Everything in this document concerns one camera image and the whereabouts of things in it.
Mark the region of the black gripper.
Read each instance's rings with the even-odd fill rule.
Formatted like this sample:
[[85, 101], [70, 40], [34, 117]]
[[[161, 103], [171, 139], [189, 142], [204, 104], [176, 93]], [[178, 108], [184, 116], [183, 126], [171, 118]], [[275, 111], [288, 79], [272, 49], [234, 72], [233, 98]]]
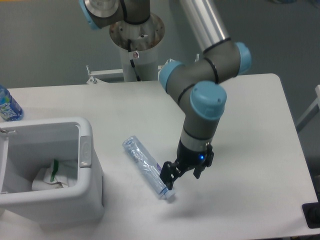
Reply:
[[175, 162], [166, 161], [160, 172], [160, 179], [169, 190], [172, 190], [174, 182], [185, 172], [194, 169], [193, 175], [199, 179], [205, 168], [213, 163], [214, 152], [211, 144], [204, 144], [204, 150], [191, 150], [180, 140], [177, 148]]

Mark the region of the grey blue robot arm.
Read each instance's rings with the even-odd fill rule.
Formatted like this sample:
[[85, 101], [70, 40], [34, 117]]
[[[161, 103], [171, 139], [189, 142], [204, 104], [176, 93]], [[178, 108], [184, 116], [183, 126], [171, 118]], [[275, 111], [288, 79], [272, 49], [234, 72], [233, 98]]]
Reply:
[[187, 171], [199, 178], [213, 162], [211, 142], [227, 100], [221, 83], [250, 68], [249, 49], [231, 40], [213, 1], [182, 0], [203, 57], [191, 65], [170, 60], [159, 69], [156, 48], [165, 26], [151, 12], [148, 0], [81, 0], [79, 5], [91, 28], [109, 27], [120, 52], [124, 80], [158, 80], [184, 112], [176, 160], [163, 164], [160, 179], [171, 189]]

